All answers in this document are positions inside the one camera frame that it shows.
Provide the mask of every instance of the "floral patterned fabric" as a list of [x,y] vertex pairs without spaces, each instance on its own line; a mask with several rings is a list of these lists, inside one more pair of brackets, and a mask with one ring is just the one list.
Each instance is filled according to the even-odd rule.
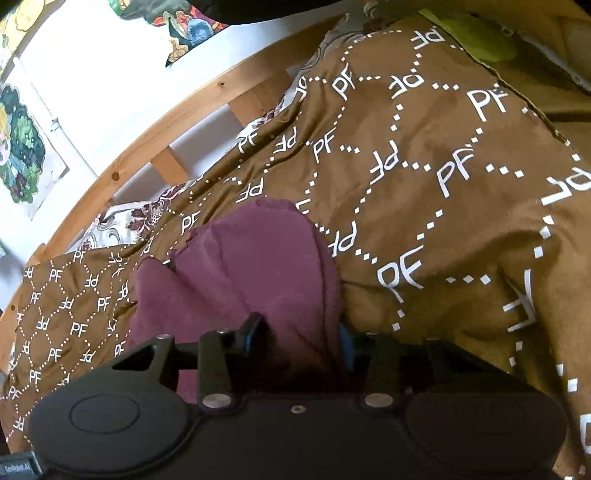
[[206,17],[186,0],[109,0],[109,4],[125,20],[143,17],[154,26],[168,28],[172,51],[166,66],[227,27]]
[[105,210],[67,253],[136,243],[144,232],[151,230],[160,220],[172,199],[186,188],[186,184],[176,185],[166,190],[155,202],[126,203]]

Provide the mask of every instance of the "wooden slat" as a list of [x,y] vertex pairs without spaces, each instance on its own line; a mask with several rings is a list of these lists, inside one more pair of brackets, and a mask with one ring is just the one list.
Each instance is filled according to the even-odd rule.
[[113,200],[107,200],[107,202],[101,207],[99,213],[102,213],[106,210],[108,210],[109,208],[111,208],[113,205],[115,204],[115,202]]
[[[46,260],[45,244],[39,245],[29,258],[26,267],[38,265]],[[8,373],[8,362],[10,361],[10,350],[16,338],[18,296],[20,288],[10,299],[7,310],[0,316],[0,371]]]
[[275,108],[291,85],[291,77],[285,70],[269,77],[234,100],[228,102],[230,110],[243,127]]
[[150,163],[156,170],[158,170],[160,176],[171,187],[190,180],[189,174],[178,161],[177,156],[174,154],[174,151],[170,146],[166,147],[162,152],[156,155]]
[[26,267],[30,267],[32,265],[38,265],[38,264],[44,262],[46,260],[46,256],[45,256],[45,249],[46,248],[47,248],[46,244],[39,245],[37,247],[37,249],[31,255],[31,258],[29,258],[29,261],[27,262]]
[[47,257],[61,255],[76,234],[90,225],[106,200],[183,133],[277,72],[309,58],[337,19],[324,20],[277,41],[221,74],[167,112],[95,180],[51,237]]

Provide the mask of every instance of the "cartoon character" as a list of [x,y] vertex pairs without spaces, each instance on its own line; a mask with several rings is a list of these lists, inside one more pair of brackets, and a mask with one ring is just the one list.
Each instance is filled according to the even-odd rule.
[[143,17],[155,26],[166,25],[172,52],[166,66],[227,27],[203,15],[186,0],[109,0],[124,19]]
[[25,40],[29,30],[41,18],[46,5],[54,0],[21,0],[0,20],[0,74],[8,65],[12,54]]
[[4,105],[0,105],[0,167],[8,163],[10,158],[10,125]]
[[15,203],[33,203],[43,172],[45,145],[18,91],[5,85],[0,94],[0,180]]

